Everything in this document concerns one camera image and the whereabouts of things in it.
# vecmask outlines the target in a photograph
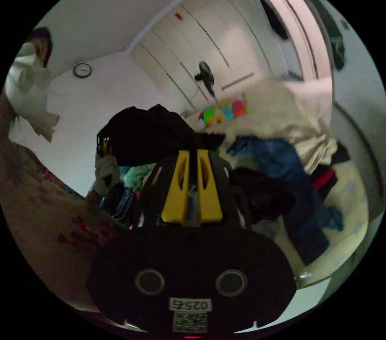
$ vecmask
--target green cloth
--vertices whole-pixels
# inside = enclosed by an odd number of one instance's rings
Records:
[[[126,187],[131,187],[133,191],[142,188],[142,182],[146,175],[152,171],[153,165],[144,164],[143,166],[131,167],[127,174],[123,177]]]

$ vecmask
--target camera lens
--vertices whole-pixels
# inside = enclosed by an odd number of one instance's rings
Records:
[[[239,270],[226,270],[216,280],[216,289],[222,296],[234,297],[246,288],[246,276]]]
[[[143,294],[155,296],[163,291],[165,279],[160,272],[154,269],[144,269],[136,275],[135,285]]]

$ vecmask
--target qr code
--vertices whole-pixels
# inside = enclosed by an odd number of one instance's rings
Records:
[[[204,333],[208,330],[206,313],[174,312],[174,332]]]

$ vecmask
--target number label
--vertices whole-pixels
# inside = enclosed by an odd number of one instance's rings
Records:
[[[211,312],[211,299],[169,299],[169,310],[181,312]]]

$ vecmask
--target hair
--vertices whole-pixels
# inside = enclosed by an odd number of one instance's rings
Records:
[[[47,27],[34,29],[25,39],[25,42],[31,41],[33,39],[44,39],[47,41],[47,54],[45,55],[45,59],[43,60],[43,67],[47,68],[48,60],[51,56],[52,47],[53,47],[51,33],[49,29]]]

